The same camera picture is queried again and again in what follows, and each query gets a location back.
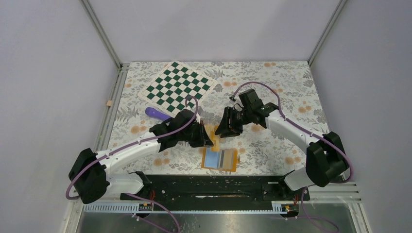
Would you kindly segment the orange card holder wallet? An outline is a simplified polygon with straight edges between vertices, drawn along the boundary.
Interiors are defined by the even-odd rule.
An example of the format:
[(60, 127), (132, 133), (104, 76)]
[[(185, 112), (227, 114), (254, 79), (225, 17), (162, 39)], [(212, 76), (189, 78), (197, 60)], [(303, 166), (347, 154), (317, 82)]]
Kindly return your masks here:
[(223, 168), (223, 151), (224, 150), (226, 149), (223, 149), (223, 150), (220, 149), (219, 152), (212, 152), (210, 148), (204, 148), (201, 168), (235, 172), (237, 169), (237, 163), (238, 163), (238, 151), (234, 149), (228, 149), (228, 150), (234, 151), (233, 166), (231, 169), (225, 169)]

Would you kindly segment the clear plastic card box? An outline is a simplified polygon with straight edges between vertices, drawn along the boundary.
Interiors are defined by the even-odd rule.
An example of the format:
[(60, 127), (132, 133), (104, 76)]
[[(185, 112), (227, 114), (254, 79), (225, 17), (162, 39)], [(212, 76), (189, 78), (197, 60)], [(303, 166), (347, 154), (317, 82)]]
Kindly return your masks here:
[[(203, 122), (205, 125), (219, 125), (220, 120), (218, 119), (214, 119), (214, 118), (203, 118)], [(225, 143), (226, 139), (225, 138), (220, 138), (219, 140), (220, 143)]]

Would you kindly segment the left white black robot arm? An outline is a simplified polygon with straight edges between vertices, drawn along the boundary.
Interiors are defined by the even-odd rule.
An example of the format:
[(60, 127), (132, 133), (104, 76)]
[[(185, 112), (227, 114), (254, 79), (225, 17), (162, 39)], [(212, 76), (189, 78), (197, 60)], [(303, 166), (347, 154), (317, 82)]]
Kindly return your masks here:
[[(69, 172), (71, 183), (66, 197), (69, 200), (80, 199), (84, 204), (93, 203), (108, 194), (131, 193), (140, 200), (146, 199), (151, 187), (139, 175), (120, 175), (115, 172), (139, 158), (175, 147), (180, 142), (191, 148), (214, 145), (200, 118), (185, 109), (175, 117), (152, 126), (128, 144), (98, 152), (84, 149)], [(77, 191), (75, 197), (70, 196), (72, 188)]]

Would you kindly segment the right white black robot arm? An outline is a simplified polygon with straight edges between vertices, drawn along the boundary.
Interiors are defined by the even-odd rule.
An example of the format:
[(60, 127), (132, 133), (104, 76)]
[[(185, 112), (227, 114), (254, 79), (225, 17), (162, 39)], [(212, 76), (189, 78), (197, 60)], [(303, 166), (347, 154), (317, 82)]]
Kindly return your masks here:
[(225, 107), (215, 135), (221, 138), (239, 136), (244, 125), (254, 123), (281, 134), (306, 154), (306, 166), (287, 173), (279, 181), (278, 192), (283, 199), (291, 200), (298, 189), (306, 186), (324, 187), (349, 169), (343, 156), (342, 142), (336, 133), (318, 135), (293, 122), (281, 113), (276, 104), (264, 104), (254, 89), (240, 93), (239, 98), (241, 110)]

